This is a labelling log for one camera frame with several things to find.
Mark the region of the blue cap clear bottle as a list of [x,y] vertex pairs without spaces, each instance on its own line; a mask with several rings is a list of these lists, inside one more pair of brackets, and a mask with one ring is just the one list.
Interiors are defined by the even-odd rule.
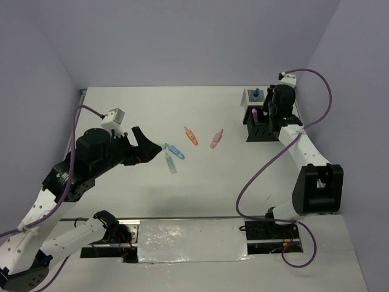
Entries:
[[256,88],[252,94],[252,101],[258,102],[260,100],[260,89]]

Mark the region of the purple highlighter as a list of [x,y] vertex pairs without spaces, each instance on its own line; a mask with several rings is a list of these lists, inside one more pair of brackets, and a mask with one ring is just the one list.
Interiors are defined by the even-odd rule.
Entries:
[[253,117],[253,121],[257,124],[259,120],[258,120],[258,111],[256,108],[252,109],[252,117]]

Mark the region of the green highlighter cap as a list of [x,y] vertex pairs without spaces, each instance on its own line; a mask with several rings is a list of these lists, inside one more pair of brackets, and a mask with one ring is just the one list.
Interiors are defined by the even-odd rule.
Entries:
[[158,146],[161,147],[161,149],[165,150],[167,148],[166,143],[158,143]]

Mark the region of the green highlighter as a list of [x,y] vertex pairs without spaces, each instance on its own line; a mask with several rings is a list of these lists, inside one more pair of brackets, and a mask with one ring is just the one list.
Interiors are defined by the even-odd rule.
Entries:
[[177,173],[175,164],[173,162],[173,158],[168,153],[165,153],[165,160],[167,162],[170,173],[171,174]]

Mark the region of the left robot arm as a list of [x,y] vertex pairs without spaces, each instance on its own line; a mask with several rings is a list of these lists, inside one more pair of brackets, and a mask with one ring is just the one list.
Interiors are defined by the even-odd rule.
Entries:
[[106,210],[61,236],[51,240],[48,236],[102,174],[119,164],[150,162],[162,151],[139,127],[132,131],[136,146],[130,144],[126,133],[116,136],[113,131],[91,128],[76,140],[66,159],[51,169],[17,232],[1,246],[3,290],[33,290],[58,262],[90,243],[111,243],[121,237],[130,240],[128,228]]

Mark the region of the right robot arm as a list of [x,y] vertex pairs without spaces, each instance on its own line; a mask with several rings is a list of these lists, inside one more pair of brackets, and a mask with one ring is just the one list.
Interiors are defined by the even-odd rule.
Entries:
[[271,85],[263,104],[269,119],[269,130],[287,148],[299,171],[291,199],[272,207],[264,224],[265,233],[278,238],[286,224],[300,217],[330,214],[340,209],[343,168],[330,163],[310,140],[303,122],[293,113],[295,89],[289,85]]

